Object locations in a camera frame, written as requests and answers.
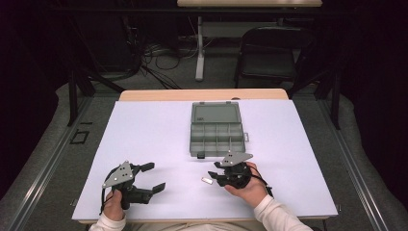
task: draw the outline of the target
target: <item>person's left hand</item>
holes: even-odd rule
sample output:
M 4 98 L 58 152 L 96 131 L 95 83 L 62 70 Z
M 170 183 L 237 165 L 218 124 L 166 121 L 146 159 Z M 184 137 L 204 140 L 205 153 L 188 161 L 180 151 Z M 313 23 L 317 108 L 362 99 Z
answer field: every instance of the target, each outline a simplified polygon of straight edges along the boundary
M 123 220 L 125 214 L 120 205 L 120 201 L 122 200 L 122 192 L 119 190 L 115 190 L 114 192 L 111 191 L 106 196 L 106 199 L 107 201 L 103 210 L 105 216 L 114 221 Z

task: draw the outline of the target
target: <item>metal rail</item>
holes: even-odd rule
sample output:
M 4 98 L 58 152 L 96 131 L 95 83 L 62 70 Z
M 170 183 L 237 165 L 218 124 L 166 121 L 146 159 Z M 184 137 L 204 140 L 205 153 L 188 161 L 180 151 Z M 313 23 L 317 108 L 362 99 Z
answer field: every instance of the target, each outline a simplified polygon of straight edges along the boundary
M 88 110 L 91 102 L 91 97 L 84 98 L 84 101 L 81 103 L 79 108 L 78 118 L 73 122 L 72 126 L 66 127 L 50 159 L 44 165 L 33 185 L 27 191 L 27 194 L 21 202 L 20 207 L 17 209 L 12 221 L 10 222 L 6 230 L 14 231 L 22 230 L 24 228 L 24 225 L 36 208 L 36 205 L 41 198 L 48 182 L 51 180 L 54 171 L 56 170 L 61 159 L 64 157 L 65 148 L 69 144 L 69 138 L 71 138 L 72 135 L 76 132 L 76 127 L 81 121 L 81 117 L 83 117 L 85 112 Z
M 350 175 L 351 181 L 360 197 L 360 200 L 366 210 L 366 213 L 370 219 L 371 225 L 376 231 L 388 231 L 387 224 L 383 219 L 375 200 L 361 174 L 357 164 L 354 161 L 351 151 L 344 140 L 342 132 L 337 130 L 336 127 L 331 122 L 330 109 L 327 102 L 324 100 L 319 100 L 319 107 L 323 111 L 323 116 L 330 127 L 333 136 L 336 138 L 341 150 L 342 150 L 342 160 L 345 168 L 347 168 L 348 174 Z

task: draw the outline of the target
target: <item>small metal object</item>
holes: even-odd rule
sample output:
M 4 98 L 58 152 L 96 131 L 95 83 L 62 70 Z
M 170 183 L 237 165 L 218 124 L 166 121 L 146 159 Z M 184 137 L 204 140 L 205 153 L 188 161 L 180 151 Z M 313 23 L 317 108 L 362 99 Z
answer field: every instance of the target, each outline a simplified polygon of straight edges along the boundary
M 249 141 L 249 135 L 248 133 L 243 133 L 243 137 L 245 141 Z
M 209 184 L 209 185 L 213 185 L 213 180 L 205 178 L 205 177 L 201 177 L 201 181 Z

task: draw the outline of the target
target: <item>person's hand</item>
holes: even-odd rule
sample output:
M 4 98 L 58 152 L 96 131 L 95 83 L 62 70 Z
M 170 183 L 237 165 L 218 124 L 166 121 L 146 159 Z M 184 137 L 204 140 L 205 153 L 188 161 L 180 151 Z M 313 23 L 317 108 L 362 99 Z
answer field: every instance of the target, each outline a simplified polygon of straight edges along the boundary
M 120 221 L 125 217 L 122 207 L 120 205 L 120 200 L 122 200 L 122 192 L 115 190 L 114 192 L 109 192 L 106 196 L 106 203 L 103 209 L 105 216 L 114 221 Z
M 250 162 L 246 164 L 251 167 L 251 172 L 253 175 L 260 176 L 259 173 L 255 170 L 256 165 Z M 267 196 L 267 190 L 263 182 L 255 177 L 251 177 L 251 180 L 243 189 L 236 189 L 233 186 L 226 185 L 225 190 L 227 190 L 232 195 L 242 198 L 246 203 L 248 203 L 252 208 L 255 208 L 261 203 L 261 201 Z

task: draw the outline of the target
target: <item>equipment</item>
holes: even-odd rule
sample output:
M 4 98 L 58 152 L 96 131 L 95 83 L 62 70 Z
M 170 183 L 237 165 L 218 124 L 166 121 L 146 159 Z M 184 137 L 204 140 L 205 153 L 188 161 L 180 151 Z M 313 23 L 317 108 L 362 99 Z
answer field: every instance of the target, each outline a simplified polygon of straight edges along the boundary
M 107 176 L 105 183 L 102 185 L 102 207 L 105 205 L 105 189 L 112 187 L 112 191 L 119 190 L 122 192 L 122 200 L 120 201 L 123 210 L 130 207 L 130 203 L 148 204 L 153 194 L 159 193 L 165 189 L 166 183 L 153 187 L 150 190 L 136 188 L 133 183 L 135 176 L 139 171 L 145 172 L 154 168 L 154 163 L 148 163 L 143 166 L 134 166 L 128 161 L 125 161 L 119 167 L 114 168 Z
M 236 189 L 243 189 L 249 183 L 252 177 L 257 178 L 262 183 L 264 183 L 265 188 L 269 195 L 272 194 L 272 187 L 262 178 L 256 168 L 255 171 L 258 175 L 254 175 L 251 171 L 249 165 L 246 164 L 246 160 L 252 158 L 252 154 L 242 153 L 242 152 L 233 152 L 230 151 L 221 162 L 215 162 L 214 165 L 217 168 L 224 169 L 223 175 L 218 175 L 216 172 L 209 171 L 208 173 L 213 179 L 216 179 L 218 184 L 221 187 L 225 185 L 231 185 Z

